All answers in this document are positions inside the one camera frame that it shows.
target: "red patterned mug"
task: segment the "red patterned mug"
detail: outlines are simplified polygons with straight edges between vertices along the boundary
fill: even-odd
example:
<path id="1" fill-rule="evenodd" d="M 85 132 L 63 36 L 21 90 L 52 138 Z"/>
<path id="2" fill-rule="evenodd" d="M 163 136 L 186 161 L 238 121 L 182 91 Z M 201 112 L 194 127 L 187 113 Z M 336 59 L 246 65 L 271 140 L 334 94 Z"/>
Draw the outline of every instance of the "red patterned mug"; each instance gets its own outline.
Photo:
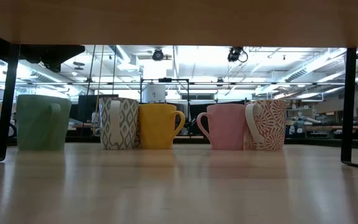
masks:
<path id="1" fill-rule="evenodd" d="M 247 103 L 244 150 L 282 150 L 285 139 L 287 104 L 283 100 Z"/>

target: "coffee mug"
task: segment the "coffee mug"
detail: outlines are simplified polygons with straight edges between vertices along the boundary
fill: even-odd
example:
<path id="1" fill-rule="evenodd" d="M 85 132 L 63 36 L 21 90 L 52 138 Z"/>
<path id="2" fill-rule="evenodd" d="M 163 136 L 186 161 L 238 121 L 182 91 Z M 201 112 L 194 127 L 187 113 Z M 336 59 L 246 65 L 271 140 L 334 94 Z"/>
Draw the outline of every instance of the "coffee mug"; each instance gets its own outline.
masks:
<path id="1" fill-rule="evenodd" d="M 17 146 L 20 150 L 62 150 L 71 101 L 42 95 L 17 97 Z"/>
<path id="2" fill-rule="evenodd" d="M 99 127 L 102 149 L 133 149 L 138 102 L 119 97 L 99 99 Z"/>
<path id="3" fill-rule="evenodd" d="M 206 108 L 197 116 L 197 125 L 216 150 L 242 150 L 246 130 L 246 108 L 239 104 L 216 104 Z M 209 133 L 201 124 L 208 118 Z"/>
<path id="4" fill-rule="evenodd" d="M 287 104 L 284 100 L 247 103 L 245 150 L 282 150 L 285 139 Z"/>
<path id="5" fill-rule="evenodd" d="M 175 129 L 175 116 L 180 124 Z M 142 149 L 171 149 L 173 138 L 185 125 L 185 115 L 177 107 L 160 103 L 139 106 L 140 145 Z"/>

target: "yellow mug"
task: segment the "yellow mug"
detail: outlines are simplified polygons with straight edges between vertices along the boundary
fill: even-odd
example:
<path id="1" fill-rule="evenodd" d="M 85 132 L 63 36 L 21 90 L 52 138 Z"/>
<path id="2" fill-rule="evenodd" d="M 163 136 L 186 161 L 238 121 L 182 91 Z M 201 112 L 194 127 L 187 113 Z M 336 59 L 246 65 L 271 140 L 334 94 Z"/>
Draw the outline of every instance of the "yellow mug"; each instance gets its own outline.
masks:
<path id="1" fill-rule="evenodd" d="M 175 129 L 177 114 L 180 124 Z M 185 115 L 176 106 L 160 103 L 139 105 L 139 120 L 142 149 L 171 149 L 173 138 L 185 125 Z"/>

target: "pink mug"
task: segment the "pink mug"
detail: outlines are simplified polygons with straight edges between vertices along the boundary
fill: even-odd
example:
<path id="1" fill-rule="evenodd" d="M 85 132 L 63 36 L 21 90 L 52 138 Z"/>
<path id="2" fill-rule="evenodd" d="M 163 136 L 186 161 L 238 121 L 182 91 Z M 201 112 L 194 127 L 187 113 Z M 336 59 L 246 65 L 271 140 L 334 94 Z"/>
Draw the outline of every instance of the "pink mug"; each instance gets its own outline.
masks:
<path id="1" fill-rule="evenodd" d="M 197 125 L 215 150 L 242 150 L 246 130 L 246 107 L 238 104 L 216 104 L 197 116 Z M 201 124 L 208 118 L 209 133 Z"/>
<path id="2" fill-rule="evenodd" d="M 282 150 L 285 139 L 287 103 L 284 100 L 260 100 L 246 106 L 245 150 Z"/>

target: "black metal table leg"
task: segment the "black metal table leg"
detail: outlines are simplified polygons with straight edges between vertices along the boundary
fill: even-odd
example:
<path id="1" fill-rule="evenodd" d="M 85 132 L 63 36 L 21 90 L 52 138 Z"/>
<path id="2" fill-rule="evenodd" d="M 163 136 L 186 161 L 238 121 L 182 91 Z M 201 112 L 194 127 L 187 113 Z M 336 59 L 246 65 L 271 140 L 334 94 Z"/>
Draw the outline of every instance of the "black metal table leg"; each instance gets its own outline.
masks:
<path id="1" fill-rule="evenodd" d="M 19 62 L 20 45 L 10 44 L 7 73 L 5 79 L 4 98 L 1 108 L 0 121 L 0 161 L 6 156 L 7 140 L 9 135 L 9 124 L 11 123 L 11 114 L 13 106 L 13 97 L 16 85 L 16 70 Z"/>
<path id="2" fill-rule="evenodd" d="M 356 48 L 348 48 L 346 52 L 346 77 L 341 148 L 341 162 L 354 167 L 358 167 L 358 164 L 352 163 L 354 91 L 356 85 L 356 51 Z"/>

